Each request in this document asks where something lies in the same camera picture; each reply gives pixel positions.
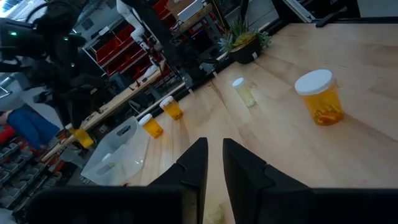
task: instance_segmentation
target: plant pot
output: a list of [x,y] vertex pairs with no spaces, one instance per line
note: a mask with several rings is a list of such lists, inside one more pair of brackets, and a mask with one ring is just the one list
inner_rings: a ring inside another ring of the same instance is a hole
[[256,36],[252,41],[246,45],[239,46],[233,49],[229,54],[235,62],[247,64],[256,59],[261,53],[261,41]]

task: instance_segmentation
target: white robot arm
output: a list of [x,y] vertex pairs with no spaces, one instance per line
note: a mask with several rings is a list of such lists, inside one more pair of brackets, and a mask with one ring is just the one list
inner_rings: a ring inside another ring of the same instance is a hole
[[122,0],[116,0],[116,8],[128,23],[134,26],[135,30],[131,33],[131,37],[144,49],[149,49],[142,36],[144,35],[144,28],[141,25],[141,19],[136,11],[122,2]]

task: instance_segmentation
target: prescription bottle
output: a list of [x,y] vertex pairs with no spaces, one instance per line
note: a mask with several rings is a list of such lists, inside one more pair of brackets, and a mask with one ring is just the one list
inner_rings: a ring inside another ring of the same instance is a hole
[[247,107],[252,107],[256,104],[256,100],[251,94],[250,90],[244,84],[244,78],[239,78],[232,83],[232,87],[238,92],[244,104]]
[[329,70],[315,70],[303,75],[296,81],[295,89],[316,124],[327,126],[343,119],[337,86]]
[[80,142],[80,144],[84,148],[87,149],[92,144],[94,144],[94,141],[90,138],[90,136],[88,135],[88,133],[85,130],[74,129],[72,127],[72,124],[68,124],[65,128],[68,129],[73,134],[73,136]]
[[166,97],[161,103],[160,107],[174,120],[178,120],[182,117],[182,110],[180,109],[178,102],[172,96]]
[[141,125],[153,138],[157,138],[163,134],[163,129],[157,123],[155,118],[151,114],[145,115],[141,120],[139,120],[139,125]]

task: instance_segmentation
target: green plant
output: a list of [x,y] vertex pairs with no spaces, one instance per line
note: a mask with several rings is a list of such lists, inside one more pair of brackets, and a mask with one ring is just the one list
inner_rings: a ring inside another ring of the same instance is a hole
[[233,22],[231,24],[231,30],[225,33],[224,37],[220,39],[218,44],[221,47],[221,51],[231,52],[235,48],[246,45],[255,37],[260,38],[262,48],[269,47],[271,44],[271,37],[267,32],[249,30],[249,26],[246,21]]

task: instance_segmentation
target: potted plant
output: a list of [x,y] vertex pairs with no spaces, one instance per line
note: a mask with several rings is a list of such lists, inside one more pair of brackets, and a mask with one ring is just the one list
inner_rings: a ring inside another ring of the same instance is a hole
[[221,51],[229,53],[236,62],[247,64],[271,44],[271,37],[267,32],[249,30],[247,22],[241,21],[232,23],[231,30],[225,33],[218,44]]

